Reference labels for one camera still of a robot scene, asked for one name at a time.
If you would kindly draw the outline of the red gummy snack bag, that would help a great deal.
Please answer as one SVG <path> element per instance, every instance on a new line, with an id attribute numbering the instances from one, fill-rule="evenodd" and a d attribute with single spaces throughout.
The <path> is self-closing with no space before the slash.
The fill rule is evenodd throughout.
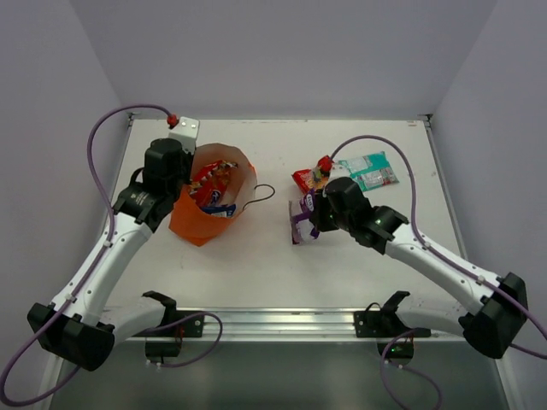
<path id="1" fill-rule="evenodd" d="M 311 190 L 321 189 L 328 181 L 333 167 L 333 160 L 329 155 L 321 157 L 312 168 L 295 171 L 291 177 L 297 188 L 306 194 Z"/>

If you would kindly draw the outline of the red mixed candy bag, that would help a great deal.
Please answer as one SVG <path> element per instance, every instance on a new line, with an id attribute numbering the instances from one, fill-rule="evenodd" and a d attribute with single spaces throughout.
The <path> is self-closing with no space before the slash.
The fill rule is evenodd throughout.
<path id="1" fill-rule="evenodd" d="M 200 208 L 217 206 L 238 168 L 233 161 L 218 160 L 202 167 L 190 184 L 189 195 Z"/>

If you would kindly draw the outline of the teal snack packet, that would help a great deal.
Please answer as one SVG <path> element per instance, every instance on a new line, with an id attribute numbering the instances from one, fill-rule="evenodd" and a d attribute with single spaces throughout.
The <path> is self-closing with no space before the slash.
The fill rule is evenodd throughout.
<path id="1" fill-rule="evenodd" d="M 331 175 L 351 178 L 362 192 L 399 182 L 384 151 L 336 160 Z"/>

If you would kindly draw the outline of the purple snack bag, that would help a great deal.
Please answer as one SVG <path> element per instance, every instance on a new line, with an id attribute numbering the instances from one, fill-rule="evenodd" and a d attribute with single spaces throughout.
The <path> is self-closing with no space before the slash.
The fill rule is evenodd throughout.
<path id="1" fill-rule="evenodd" d="M 315 210 L 314 191 L 306 193 L 301 199 L 289 201 L 289 219 L 293 245 L 310 243 L 320 235 L 311 221 Z"/>

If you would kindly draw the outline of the orange paper bag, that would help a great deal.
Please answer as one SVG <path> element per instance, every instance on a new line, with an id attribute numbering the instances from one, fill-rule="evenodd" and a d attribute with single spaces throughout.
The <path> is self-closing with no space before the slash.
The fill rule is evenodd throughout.
<path id="1" fill-rule="evenodd" d="M 203 246 L 221 235 L 243 214 L 245 208 L 258 201 L 256 190 L 260 185 L 257 182 L 256 169 L 244 152 L 234 146 L 209 143 L 197 148 L 191 181 L 202 167 L 218 160 L 238 163 L 238 168 L 232 171 L 232 179 L 226 193 L 218 204 L 234 203 L 237 206 L 235 215 L 232 218 L 220 218 L 203 213 L 189 195 L 189 184 L 175 203 L 168 224 L 172 233 L 196 246 Z"/>

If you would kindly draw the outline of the blue snack bag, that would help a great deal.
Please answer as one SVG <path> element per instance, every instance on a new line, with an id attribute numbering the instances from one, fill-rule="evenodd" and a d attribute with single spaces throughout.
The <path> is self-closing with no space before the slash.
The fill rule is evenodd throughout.
<path id="1" fill-rule="evenodd" d="M 233 203 L 229 205 L 225 204 L 210 207 L 200 207 L 200 210 L 210 216 L 220 218 L 232 218 L 237 211 L 237 206 Z"/>

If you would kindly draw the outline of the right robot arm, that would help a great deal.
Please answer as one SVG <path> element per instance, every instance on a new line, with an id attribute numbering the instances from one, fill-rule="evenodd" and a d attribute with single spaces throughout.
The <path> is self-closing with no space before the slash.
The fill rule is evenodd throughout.
<path id="1" fill-rule="evenodd" d="M 443 248 L 388 206 L 374 206 L 349 177 L 310 192 L 311 223 L 320 232 L 342 230 L 359 245 L 413 268 L 449 294 L 427 299 L 396 291 L 361 321 L 378 336 L 404 331 L 442 331 L 463 337 L 482 355 L 500 359 L 526 323 L 526 285 L 519 276 L 501 277 Z"/>

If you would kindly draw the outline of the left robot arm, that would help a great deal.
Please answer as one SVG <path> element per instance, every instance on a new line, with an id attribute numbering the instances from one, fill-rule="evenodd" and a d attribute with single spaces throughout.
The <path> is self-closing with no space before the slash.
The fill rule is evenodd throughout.
<path id="1" fill-rule="evenodd" d="M 128 338 L 149 329 L 162 336 L 175 330 L 175 300 L 154 291 L 127 307 L 104 308 L 133 256 L 173 211 L 190 181 L 195 149 L 194 137 L 158 138 L 150 144 L 143 168 L 132 174 L 112 208 L 114 220 L 104 239 L 49 305 L 36 303 L 28 312 L 43 349 L 92 372 Z"/>

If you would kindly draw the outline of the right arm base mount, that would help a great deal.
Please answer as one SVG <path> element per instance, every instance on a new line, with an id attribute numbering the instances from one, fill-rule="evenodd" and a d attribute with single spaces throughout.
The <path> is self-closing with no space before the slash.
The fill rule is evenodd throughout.
<path id="1" fill-rule="evenodd" d="M 401 302 L 404 302 L 410 293 L 406 290 L 395 292 L 383 305 L 377 302 L 370 303 L 364 310 L 353 313 L 353 326 L 358 338 L 389 338 L 400 336 L 410 331 L 396 315 Z M 407 335 L 402 340 L 397 340 L 385 355 L 386 359 L 406 360 L 409 362 L 415 351 L 415 338 L 428 338 L 432 331 L 425 328 L 417 328 L 415 332 Z"/>

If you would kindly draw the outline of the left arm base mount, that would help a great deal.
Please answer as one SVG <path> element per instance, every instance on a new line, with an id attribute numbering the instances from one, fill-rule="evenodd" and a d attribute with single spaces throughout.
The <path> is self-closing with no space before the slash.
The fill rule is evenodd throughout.
<path id="1" fill-rule="evenodd" d="M 181 352 L 184 337 L 201 337 L 203 333 L 203 315 L 198 315 L 196 318 L 189 319 L 182 324 L 174 325 L 174 322 L 191 314 L 190 311 L 173 310 L 160 324 L 160 326 L 169 325 L 167 329 L 145 332 L 144 353 L 146 358 L 160 362 L 176 358 Z"/>

